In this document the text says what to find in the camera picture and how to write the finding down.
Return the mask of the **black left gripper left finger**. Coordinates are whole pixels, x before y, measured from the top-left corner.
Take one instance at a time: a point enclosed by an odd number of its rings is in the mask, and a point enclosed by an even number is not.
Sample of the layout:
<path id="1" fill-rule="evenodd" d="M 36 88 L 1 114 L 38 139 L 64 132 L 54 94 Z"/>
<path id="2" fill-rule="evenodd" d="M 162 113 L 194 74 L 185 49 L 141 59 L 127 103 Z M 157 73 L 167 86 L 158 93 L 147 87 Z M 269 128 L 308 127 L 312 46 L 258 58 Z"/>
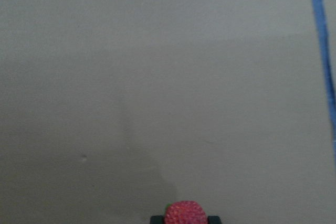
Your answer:
<path id="1" fill-rule="evenodd" d="M 164 224 L 164 216 L 163 215 L 151 216 L 150 224 Z"/>

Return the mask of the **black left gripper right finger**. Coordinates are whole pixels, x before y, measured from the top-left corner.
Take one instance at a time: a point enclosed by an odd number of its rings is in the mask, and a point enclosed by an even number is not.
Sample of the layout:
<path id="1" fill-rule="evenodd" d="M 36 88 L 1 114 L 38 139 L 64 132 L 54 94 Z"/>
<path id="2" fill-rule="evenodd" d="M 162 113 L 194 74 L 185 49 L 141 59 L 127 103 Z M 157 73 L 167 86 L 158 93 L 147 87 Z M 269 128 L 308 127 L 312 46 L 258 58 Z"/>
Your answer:
<path id="1" fill-rule="evenodd" d="M 208 224 L 221 224 L 221 218 L 219 216 L 208 216 L 207 223 Z"/>

